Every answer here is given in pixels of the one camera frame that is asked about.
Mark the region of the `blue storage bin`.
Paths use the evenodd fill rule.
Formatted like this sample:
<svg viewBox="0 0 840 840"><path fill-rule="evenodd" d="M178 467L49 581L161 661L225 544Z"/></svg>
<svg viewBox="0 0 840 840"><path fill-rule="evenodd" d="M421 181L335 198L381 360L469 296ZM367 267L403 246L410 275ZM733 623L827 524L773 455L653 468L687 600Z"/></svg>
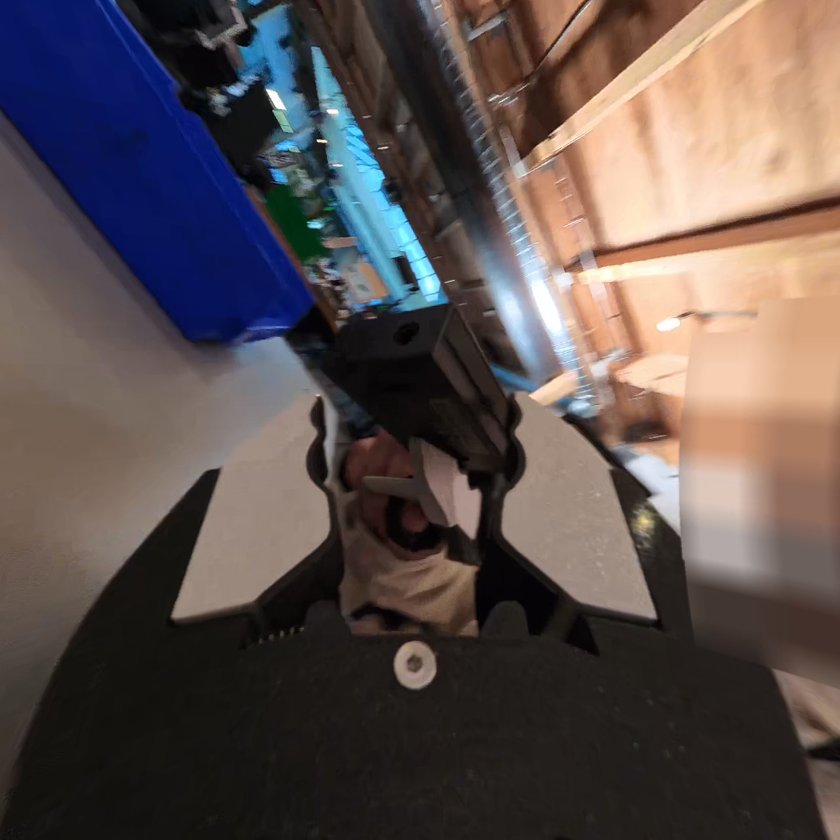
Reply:
<svg viewBox="0 0 840 840"><path fill-rule="evenodd" d="M240 343L314 308L175 80L114 2L2 2L1 104L181 334Z"/></svg>

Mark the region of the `metal ventilation duct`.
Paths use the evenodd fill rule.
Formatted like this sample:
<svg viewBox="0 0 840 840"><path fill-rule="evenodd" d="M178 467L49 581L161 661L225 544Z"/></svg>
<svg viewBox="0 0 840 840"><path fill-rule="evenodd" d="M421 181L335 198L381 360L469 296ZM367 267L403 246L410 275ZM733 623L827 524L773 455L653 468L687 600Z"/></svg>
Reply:
<svg viewBox="0 0 840 840"><path fill-rule="evenodd" d="M481 266L493 307L526 371L535 380L557 370L581 372L580 360L538 253L511 178L495 126L471 69L449 2L415 2L429 48L455 119L455 139L465 162L448 169L460 182L456 204Z"/></svg>

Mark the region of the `person's right forearm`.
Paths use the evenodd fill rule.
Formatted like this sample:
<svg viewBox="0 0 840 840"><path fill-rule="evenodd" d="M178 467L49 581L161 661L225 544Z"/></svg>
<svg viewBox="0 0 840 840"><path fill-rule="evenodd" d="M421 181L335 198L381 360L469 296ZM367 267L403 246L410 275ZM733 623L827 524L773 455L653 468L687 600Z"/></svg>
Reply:
<svg viewBox="0 0 840 840"><path fill-rule="evenodd" d="M355 629L379 633L429 628L476 637L477 567L461 563L448 547L419 560L403 560L359 526L341 532L343 577L339 609Z"/></svg>

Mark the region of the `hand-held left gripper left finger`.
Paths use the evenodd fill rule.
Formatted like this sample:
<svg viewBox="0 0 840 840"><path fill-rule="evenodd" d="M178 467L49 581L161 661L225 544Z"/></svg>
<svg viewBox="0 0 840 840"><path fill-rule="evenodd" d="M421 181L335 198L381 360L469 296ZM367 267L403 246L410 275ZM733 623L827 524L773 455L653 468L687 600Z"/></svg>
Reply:
<svg viewBox="0 0 840 840"><path fill-rule="evenodd" d="M236 447L211 500L171 610L174 624L255 615L271 590L326 545L320 474L332 408L303 394Z"/></svg>

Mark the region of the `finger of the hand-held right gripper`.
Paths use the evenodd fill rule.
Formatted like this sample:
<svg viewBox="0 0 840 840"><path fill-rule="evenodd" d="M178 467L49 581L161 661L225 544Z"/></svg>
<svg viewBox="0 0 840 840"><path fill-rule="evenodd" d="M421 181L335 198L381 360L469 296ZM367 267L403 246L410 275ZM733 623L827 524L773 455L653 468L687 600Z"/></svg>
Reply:
<svg viewBox="0 0 840 840"><path fill-rule="evenodd" d="M362 485L371 494L408 501L419 501L422 497L422 486L413 476L365 476L362 479Z"/></svg>
<svg viewBox="0 0 840 840"><path fill-rule="evenodd" d="M477 530L481 494L470 486L457 460L422 439L410 440L408 450L413 463L408 499L436 526Z"/></svg>

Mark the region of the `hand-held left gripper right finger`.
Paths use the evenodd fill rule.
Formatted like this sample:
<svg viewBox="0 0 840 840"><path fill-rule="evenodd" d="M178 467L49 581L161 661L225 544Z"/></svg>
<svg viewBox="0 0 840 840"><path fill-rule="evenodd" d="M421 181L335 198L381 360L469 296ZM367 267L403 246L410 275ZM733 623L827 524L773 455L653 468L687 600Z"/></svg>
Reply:
<svg viewBox="0 0 840 840"><path fill-rule="evenodd" d="M479 625L512 603L532 636L580 636L596 618L657 629L610 462L524 393L511 399L510 434L481 544Z"/></svg>

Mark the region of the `person's right hand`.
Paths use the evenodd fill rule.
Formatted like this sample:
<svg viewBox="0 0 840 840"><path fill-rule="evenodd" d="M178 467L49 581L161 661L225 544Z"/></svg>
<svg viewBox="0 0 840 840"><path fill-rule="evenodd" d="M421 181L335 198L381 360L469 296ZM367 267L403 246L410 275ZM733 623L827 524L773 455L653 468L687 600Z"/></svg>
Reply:
<svg viewBox="0 0 840 840"><path fill-rule="evenodd" d="M408 449L387 432L355 440L343 457L340 475L347 490L359 494L360 514L364 523L378 538L385 540L388 536L387 509L391 498L366 489L364 479L369 476L413 478L413 462Z"/></svg>

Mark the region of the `black network switch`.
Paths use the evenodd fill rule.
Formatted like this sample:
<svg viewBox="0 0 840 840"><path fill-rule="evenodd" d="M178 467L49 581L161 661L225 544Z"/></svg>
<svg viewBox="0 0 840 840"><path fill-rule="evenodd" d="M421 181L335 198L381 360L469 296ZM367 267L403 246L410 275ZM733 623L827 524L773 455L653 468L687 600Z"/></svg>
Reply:
<svg viewBox="0 0 840 840"><path fill-rule="evenodd" d="M453 304L352 318L324 371L402 444L423 440L469 473L506 468L509 399Z"/></svg>

